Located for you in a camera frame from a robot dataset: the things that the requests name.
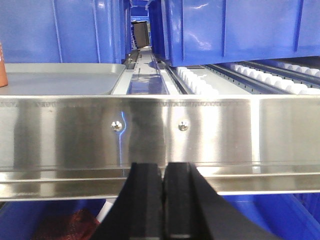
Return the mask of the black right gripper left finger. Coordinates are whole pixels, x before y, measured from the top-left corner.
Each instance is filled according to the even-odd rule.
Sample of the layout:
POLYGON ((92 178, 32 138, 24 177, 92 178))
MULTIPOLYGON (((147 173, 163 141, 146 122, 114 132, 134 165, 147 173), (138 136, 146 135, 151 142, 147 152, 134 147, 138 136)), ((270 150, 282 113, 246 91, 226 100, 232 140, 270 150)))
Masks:
POLYGON ((92 240, 161 240, 162 176, 155 163, 133 163, 92 240))

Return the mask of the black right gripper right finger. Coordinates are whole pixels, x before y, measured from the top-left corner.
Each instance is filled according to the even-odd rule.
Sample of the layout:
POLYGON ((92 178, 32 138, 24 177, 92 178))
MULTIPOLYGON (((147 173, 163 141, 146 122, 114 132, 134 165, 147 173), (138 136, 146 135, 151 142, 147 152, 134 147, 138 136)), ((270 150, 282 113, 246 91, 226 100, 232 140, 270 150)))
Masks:
POLYGON ((277 240, 220 196, 188 162, 170 162, 164 175, 167 240, 277 240))

